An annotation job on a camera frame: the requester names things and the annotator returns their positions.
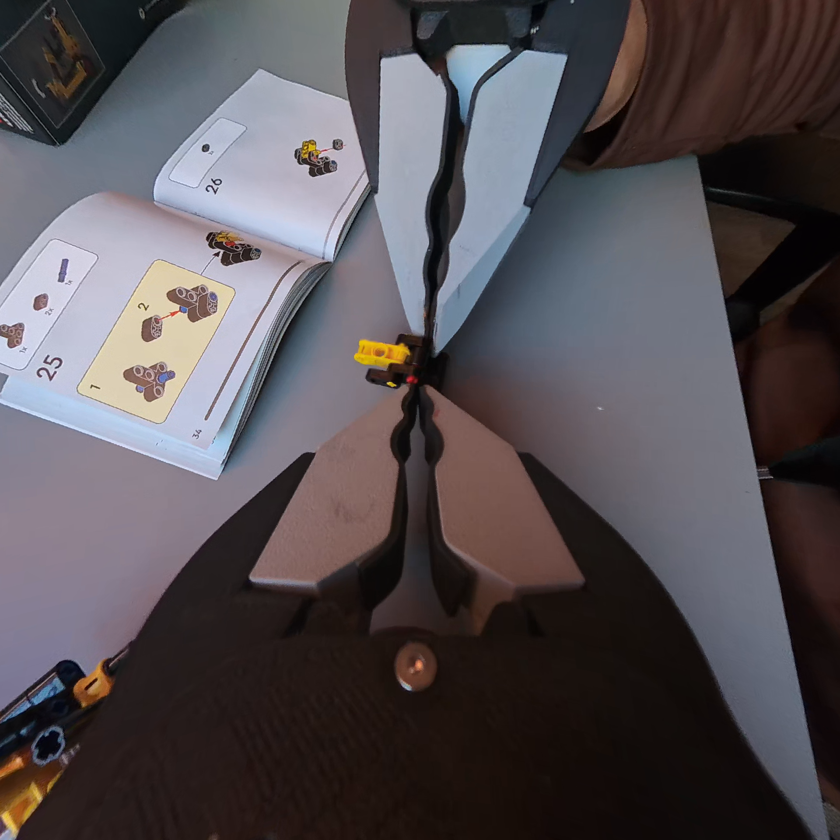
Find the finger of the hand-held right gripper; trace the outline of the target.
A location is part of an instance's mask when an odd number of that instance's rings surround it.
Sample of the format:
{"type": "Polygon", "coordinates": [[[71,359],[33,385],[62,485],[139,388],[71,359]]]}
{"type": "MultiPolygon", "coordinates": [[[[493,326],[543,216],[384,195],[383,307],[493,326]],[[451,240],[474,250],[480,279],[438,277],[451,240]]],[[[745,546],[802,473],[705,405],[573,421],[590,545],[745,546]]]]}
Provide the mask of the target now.
{"type": "Polygon", "coordinates": [[[425,328],[429,197],[457,100],[415,52],[381,59],[378,214],[408,324],[425,328]]]}
{"type": "Polygon", "coordinates": [[[566,60],[518,49],[476,84],[461,165],[465,207],[437,294],[436,351],[463,325],[529,216],[526,195],[566,60]]]}

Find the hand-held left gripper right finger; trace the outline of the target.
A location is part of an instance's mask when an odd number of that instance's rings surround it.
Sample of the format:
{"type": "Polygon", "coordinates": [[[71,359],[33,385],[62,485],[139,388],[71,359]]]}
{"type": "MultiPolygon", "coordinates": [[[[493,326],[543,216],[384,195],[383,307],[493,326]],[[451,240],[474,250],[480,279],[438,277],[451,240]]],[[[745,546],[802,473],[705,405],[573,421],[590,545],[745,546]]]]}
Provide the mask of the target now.
{"type": "Polygon", "coordinates": [[[418,392],[430,475],[428,546],[449,616],[478,636],[500,604],[575,591],[585,578],[507,441],[433,387],[418,392]]]}

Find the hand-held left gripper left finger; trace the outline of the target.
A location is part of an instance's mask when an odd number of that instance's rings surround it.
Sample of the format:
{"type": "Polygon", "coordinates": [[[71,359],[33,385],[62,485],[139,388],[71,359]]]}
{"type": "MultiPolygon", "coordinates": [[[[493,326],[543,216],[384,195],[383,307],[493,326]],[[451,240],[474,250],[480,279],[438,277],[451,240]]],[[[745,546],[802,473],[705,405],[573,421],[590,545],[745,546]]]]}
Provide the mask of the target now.
{"type": "Polygon", "coordinates": [[[249,573],[256,591],[334,607],[371,635],[403,576],[416,396],[395,389],[318,449],[249,573]]]}

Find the small black yellow lego assembly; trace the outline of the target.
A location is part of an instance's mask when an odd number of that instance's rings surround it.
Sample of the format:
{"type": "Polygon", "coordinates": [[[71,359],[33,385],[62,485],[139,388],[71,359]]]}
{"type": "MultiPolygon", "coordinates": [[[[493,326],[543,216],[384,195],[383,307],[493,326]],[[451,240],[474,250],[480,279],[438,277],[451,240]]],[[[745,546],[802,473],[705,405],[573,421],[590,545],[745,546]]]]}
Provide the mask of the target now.
{"type": "Polygon", "coordinates": [[[440,390],[448,368],[446,353],[434,354],[430,339],[408,333],[395,343],[363,339],[354,359],[367,368],[367,382],[390,389],[430,385],[440,390]]]}

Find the person's right forearm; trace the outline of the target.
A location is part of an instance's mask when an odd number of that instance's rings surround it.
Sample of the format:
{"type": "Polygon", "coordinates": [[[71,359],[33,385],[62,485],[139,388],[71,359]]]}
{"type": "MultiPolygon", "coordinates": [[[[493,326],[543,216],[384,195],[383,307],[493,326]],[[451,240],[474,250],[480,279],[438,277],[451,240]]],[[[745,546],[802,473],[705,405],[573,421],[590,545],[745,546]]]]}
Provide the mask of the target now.
{"type": "Polygon", "coordinates": [[[631,2],[601,103],[563,166],[709,154],[753,137],[838,140],[838,1],[631,2]]]}

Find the open lego instruction booklet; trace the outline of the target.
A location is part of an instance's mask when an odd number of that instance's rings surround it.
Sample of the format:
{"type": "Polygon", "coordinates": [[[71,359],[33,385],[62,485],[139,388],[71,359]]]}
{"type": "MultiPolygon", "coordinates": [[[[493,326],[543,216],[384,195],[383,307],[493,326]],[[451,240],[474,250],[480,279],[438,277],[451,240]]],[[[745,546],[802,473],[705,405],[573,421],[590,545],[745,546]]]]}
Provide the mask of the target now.
{"type": "Polygon", "coordinates": [[[2,405],[218,478],[367,193],[347,101],[265,70],[154,200],[59,215],[3,283],[2,405]]]}

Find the black lego set box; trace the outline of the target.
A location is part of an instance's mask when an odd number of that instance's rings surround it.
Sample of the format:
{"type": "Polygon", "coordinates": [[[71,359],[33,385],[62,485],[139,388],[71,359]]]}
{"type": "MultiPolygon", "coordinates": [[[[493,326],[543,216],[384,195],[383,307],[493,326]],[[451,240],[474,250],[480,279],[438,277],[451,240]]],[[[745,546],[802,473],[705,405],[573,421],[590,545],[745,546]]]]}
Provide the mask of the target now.
{"type": "Polygon", "coordinates": [[[2,1],[1,128],[61,145],[185,1],[2,1]]]}

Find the yellow black lego model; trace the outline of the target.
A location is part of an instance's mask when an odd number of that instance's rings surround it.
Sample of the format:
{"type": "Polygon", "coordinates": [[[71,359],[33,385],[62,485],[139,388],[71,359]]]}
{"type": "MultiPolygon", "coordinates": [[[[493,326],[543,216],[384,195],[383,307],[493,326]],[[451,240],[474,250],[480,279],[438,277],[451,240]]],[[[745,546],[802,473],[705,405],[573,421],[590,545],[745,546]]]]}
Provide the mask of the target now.
{"type": "Polygon", "coordinates": [[[86,674],[60,660],[2,709],[1,838],[15,838],[78,752],[130,646],[86,674]]]}

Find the black office chair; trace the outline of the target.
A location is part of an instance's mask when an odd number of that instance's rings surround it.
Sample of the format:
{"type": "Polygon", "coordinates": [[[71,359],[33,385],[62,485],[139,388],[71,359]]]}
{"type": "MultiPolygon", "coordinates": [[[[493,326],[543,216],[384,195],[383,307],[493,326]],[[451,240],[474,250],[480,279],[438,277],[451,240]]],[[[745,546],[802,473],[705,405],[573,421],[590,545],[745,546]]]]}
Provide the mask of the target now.
{"type": "Polygon", "coordinates": [[[705,198],[713,204],[789,225],[786,236],[725,297],[732,343],[752,336],[763,311],[826,268],[838,256],[838,213],[774,195],[759,177],[735,164],[700,160],[705,198]]]}

